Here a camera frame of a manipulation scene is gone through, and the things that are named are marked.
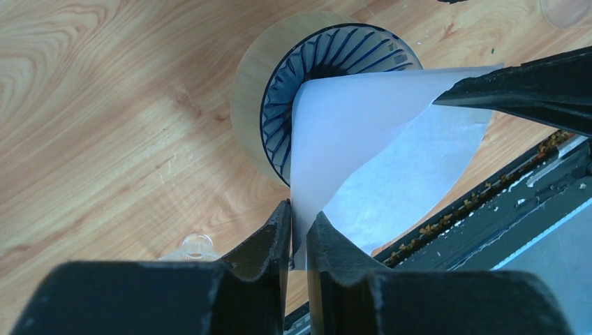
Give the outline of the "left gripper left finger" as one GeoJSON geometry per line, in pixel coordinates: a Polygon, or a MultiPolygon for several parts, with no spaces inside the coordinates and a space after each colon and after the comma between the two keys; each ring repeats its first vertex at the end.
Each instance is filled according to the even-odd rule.
{"type": "Polygon", "coordinates": [[[291,204],[223,257],[76,261],[40,283],[14,334],[281,334],[291,204]]]}

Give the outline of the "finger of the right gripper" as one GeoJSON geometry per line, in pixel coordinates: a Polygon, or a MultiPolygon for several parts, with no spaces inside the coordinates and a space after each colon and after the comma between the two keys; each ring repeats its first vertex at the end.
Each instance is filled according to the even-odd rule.
{"type": "Polygon", "coordinates": [[[591,136],[591,47],[458,81],[437,105],[495,110],[591,136]]]}

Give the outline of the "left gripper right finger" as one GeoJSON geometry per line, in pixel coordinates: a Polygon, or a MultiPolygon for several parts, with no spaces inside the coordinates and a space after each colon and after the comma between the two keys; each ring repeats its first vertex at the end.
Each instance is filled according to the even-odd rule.
{"type": "Polygon", "coordinates": [[[397,271],[319,213],[307,238],[312,334],[571,334],[524,271],[397,271]]]}

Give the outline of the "white paper coffee filter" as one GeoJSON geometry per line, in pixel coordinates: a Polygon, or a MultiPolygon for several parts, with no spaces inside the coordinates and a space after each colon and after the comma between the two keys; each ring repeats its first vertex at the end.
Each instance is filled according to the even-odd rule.
{"type": "Polygon", "coordinates": [[[293,262],[316,216],[366,254],[407,231],[456,184],[491,111],[436,105],[493,66],[364,73],[304,83],[293,105],[293,262]]]}

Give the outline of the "blue glass dripper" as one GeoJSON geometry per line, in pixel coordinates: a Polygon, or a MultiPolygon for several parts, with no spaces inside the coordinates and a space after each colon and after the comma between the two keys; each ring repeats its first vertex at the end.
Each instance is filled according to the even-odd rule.
{"type": "Polygon", "coordinates": [[[420,60],[403,39],[370,24],[336,24],[298,42],[275,66],[260,104],[260,137],[274,176],[289,185],[291,112],[295,96],[305,82],[420,69],[420,60]]]}

